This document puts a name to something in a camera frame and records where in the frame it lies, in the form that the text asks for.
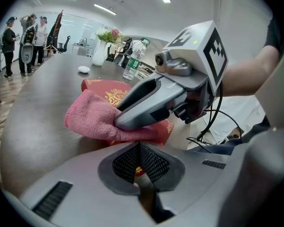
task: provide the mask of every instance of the red towel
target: red towel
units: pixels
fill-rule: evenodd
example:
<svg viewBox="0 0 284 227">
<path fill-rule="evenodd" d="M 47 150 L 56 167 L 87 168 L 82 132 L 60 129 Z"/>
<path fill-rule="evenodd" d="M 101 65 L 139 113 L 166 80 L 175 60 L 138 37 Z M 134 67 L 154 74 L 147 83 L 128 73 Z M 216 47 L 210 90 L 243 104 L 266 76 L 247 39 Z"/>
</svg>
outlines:
<svg viewBox="0 0 284 227">
<path fill-rule="evenodd" d="M 146 126 L 134 131 L 115 127 L 113 120 L 120 114 L 105 99 L 90 90 L 85 90 L 65 115 L 64 124 L 72 131 L 99 140 L 139 141 L 154 140 L 157 130 Z"/>
</svg>

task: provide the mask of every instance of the gold emblem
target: gold emblem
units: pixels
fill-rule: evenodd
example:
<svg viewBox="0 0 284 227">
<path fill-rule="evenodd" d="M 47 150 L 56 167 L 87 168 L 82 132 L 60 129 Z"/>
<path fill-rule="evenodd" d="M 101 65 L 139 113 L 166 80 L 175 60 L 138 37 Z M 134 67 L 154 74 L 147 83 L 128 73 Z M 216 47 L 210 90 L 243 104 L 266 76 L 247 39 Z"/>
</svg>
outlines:
<svg viewBox="0 0 284 227">
<path fill-rule="evenodd" d="M 123 84 L 127 85 L 127 84 L 126 84 L 125 82 L 123 82 L 123 81 L 114 81 L 114 82 L 123 83 Z"/>
<path fill-rule="evenodd" d="M 98 82 L 98 81 L 103 81 L 103 80 L 99 80 L 99 79 L 87 79 L 87 83 L 90 85 L 93 82 Z"/>
<path fill-rule="evenodd" d="M 168 134 L 170 134 L 170 132 L 172 131 L 172 126 L 173 124 L 171 123 L 170 120 L 166 119 L 167 122 L 168 122 L 168 125 L 167 125 L 167 131 L 168 131 Z"/>
<path fill-rule="evenodd" d="M 141 171 L 143 171 L 143 168 L 141 168 L 140 166 L 138 166 L 138 167 L 136 168 L 136 173 L 140 173 Z"/>
<path fill-rule="evenodd" d="M 113 106 L 116 106 L 119 104 L 119 102 L 122 100 L 122 98 L 128 93 L 128 91 L 122 92 L 122 90 L 119 89 L 112 89 L 111 93 L 106 92 L 107 96 L 105 96 L 105 99 Z"/>
</svg>

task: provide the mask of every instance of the white vase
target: white vase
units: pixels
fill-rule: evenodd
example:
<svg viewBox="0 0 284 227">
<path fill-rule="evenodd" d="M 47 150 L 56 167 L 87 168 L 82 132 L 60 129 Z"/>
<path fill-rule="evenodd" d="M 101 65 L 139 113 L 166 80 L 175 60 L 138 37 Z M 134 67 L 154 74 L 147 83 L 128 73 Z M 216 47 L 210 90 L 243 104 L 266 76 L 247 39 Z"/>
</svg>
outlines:
<svg viewBox="0 0 284 227">
<path fill-rule="evenodd" d="M 107 51 L 105 51 L 105 47 L 107 42 L 100 41 L 100 43 L 96 47 L 96 51 L 93 55 L 93 64 L 96 66 L 102 66 L 105 59 L 107 58 Z"/>
</svg>

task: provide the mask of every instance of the plastic bottle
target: plastic bottle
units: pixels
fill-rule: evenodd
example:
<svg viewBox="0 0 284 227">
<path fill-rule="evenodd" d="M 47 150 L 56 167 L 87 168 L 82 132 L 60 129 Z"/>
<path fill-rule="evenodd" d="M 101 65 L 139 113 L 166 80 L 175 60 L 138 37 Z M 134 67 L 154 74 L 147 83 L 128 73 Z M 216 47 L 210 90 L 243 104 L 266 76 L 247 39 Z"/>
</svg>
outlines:
<svg viewBox="0 0 284 227">
<path fill-rule="evenodd" d="M 133 77 L 135 76 L 138 66 L 141 64 L 141 59 L 145 55 L 145 51 L 147 46 L 150 44 L 150 41 L 147 40 L 146 38 L 141 38 L 141 43 L 138 44 L 137 46 L 133 45 L 132 46 L 132 54 L 128 60 L 127 66 L 124 70 L 123 77 L 132 80 Z"/>
</svg>

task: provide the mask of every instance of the wooden floor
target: wooden floor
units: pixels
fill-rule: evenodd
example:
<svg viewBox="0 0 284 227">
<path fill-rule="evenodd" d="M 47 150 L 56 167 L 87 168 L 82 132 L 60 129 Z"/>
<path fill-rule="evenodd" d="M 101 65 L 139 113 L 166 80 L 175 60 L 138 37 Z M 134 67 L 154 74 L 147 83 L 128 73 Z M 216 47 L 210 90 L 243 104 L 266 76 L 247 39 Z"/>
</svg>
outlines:
<svg viewBox="0 0 284 227">
<path fill-rule="evenodd" d="M 0 144 L 5 123 L 4 120 L 7 118 L 16 96 L 22 89 L 22 86 L 30 79 L 30 76 L 22 77 L 20 75 L 18 61 L 12 64 L 11 69 L 15 73 L 15 76 L 9 79 L 6 79 L 3 76 L 5 70 L 0 73 L 0 100 L 2 101 L 0 104 Z"/>
</svg>

